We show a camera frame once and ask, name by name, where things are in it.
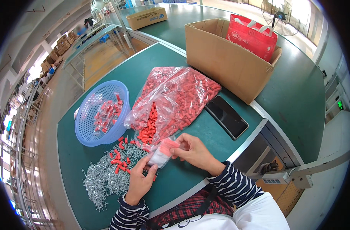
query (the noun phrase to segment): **black phone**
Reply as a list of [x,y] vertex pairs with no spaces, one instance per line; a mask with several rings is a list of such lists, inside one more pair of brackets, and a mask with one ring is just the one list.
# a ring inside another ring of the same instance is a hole
[[205,109],[233,140],[248,128],[248,123],[220,95],[206,104]]

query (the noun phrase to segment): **black strap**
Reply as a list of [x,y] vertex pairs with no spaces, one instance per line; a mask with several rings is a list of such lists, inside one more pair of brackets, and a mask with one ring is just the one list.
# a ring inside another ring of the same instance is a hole
[[187,219],[190,219],[192,217],[203,215],[203,213],[205,213],[205,211],[207,211],[207,209],[209,208],[211,203],[215,200],[216,195],[217,195],[217,188],[213,186],[211,193],[207,196],[207,198],[205,199],[203,204],[201,204],[201,206],[199,206],[197,208],[197,210],[194,212],[193,215],[187,216],[187,217],[184,217],[184,218],[180,218],[180,219],[177,219],[177,220],[172,220],[172,221],[169,222],[169,225],[167,227],[171,227],[174,224],[180,223],[180,222],[182,222],[184,220],[187,220]]
[[211,203],[215,200],[217,195],[217,188],[215,186],[212,187],[211,193],[208,195],[206,200],[201,204],[199,208],[194,212],[193,216],[199,216],[205,213],[207,211],[208,207],[211,205]]

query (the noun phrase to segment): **green workbench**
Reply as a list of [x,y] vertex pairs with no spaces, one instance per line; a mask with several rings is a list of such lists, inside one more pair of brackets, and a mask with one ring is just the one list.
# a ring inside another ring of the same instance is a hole
[[[164,40],[179,48],[185,47],[184,25],[211,18],[229,19],[231,12],[193,4],[156,4],[124,9],[120,11],[125,25],[125,17],[151,7],[165,7],[168,20],[159,22],[139,31]],[[105,20],[119,25],[115,14],[109,14]],[[314,63],[288,40],[279,36],[277,44],[283,48],[283,54],[274,74],[265,89],[256,98],[263,109],[281,127],[290,139],[305,163],[317,159],[325,123],[325,91],[322,73]],[[91,89],[107,80],[120,80],[128,87],[130,104],[134,100],[153,67],[187,66],[186,58],[162,44],[155,44],[127,59],[109,72]],[[117,196],[108,197],[107,211],[100,213],[87,196],[82,179],[90,164],[96,163],[103,152],[112,145],[100,145],[94,148],[80,144],[74,131],[74,111],[80,106],[87,90],[67,111],[58,123],[58,155],[67,198],[80,226],[86,230],[106,228],[117,209]],[[254,139],[264,125],[264,120],[251,106],[247,106],[228,90],[220,95],[247,121],[249,128],[232,141],[216,121],[205,111],[184,131],[198,136],[214,156],[223,161],[235,159]],[[133,136],[132,130],[125,135]],[[170,161],[159,172],[159,177],[145,196],[150,212],[158,213],[172,207],[184,196],[195,193],[204,183],[206,174],[186,162]]]
[[[99,80],[73,104],[58,123],[58,155],[63,184],[71,208],[82,228],[87,230],[106,228],[119,204],[117,196],[108,196],[107,211],[99,213],[95,210],[94,203],[88,198],[82,182],[85,176],[81,169],[87,170],[90,162],[97,163],[103,153],[110,150],[113,144],[99,145],[93,148],[80,144],[74,131],[74,111],[93,88],[109,80],[119,80],[127,86],[130,95],[129,103],[133,105],[136,95],[142,89],[153,67],[187,66],[186,61],[184,56],[162,44],[152,45],[127,59]],[[248,129],[237,140],[232,140],[206,111],[202,111],[184,131],[199,137],[218,160],[225,161],[233,154],[241,154],[242,151],[236,152],[236,150],[245,142],[248,145],[265,123],[262,122],[264,119],[252,107],[247,106],[230,91],[223,89],[219,94],[246,120],[249,124]],[[124,135],[131,138],[134,137],[133,134],[132,130],[127,130]],[[175,198],[181,197],[195,185],[199,183],[202,185],[206,175],[205,171],[193,167],[187,162],[169,161],[166,167],[159,171],[156,182],[144,197],[150,212],[154,210],[158,210],[158,213],[165,211],[166,208],[161,209],[161,207],[172,202]]]
[[[126,16],[152,7],[164,7],[168,20],[139,31],[186,50],[184,25],[212,18],[229,20],[225,10],[194,4],[152,4],[120,10]],[[120,25],[116,14],[105,16],[107,23]],[[304,163],[317,160],[325,126],[323,73],[300,49],[278,35],[283,54],[270,81],[255,99],[288,136]]]
[[67,59],[65,60],[63,66],[62,66],[62,69],[65,69],[65,67],[67,67],[74,60],[74,58],[76,58],[79,54],[81,54],[86,49],[88,49],[91,45],[93,45],[95,42],[97,42],[100,38],[102,38],[106,34],[112,32],[116,27],[117,26],[109,25],[105,29],[103,29],[103,30],[99,31],[97,34],[93,35],[85,43],[80,45],[79,48],[76,48],[74,50],[74,52],[69,57],[67,57]]

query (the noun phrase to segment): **standing fan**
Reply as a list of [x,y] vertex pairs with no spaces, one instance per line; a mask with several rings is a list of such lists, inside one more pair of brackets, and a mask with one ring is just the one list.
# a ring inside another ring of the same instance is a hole
[[300,28],[300,21],[291,15],[291,5],[279,0],[263,0],[262,15],[268,25],[281,35],[293,36]]

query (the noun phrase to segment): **navy striped shirt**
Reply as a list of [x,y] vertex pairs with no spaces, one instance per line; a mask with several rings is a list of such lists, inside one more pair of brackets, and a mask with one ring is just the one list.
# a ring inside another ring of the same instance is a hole
[[[224,171],[217,177],[207,177],[210,184],[217,188],[217,194],[226,198],[237,208],[248,201],[261,196],[264,191],[257,187],[256,183],[239,170],[233,164],[225,161]],[[138,205],[130,206],[125,202],[125,194],[119,197],[119,209],[111,220],[109,230],[140,229],[148,220],[149,209],[142,198]]]

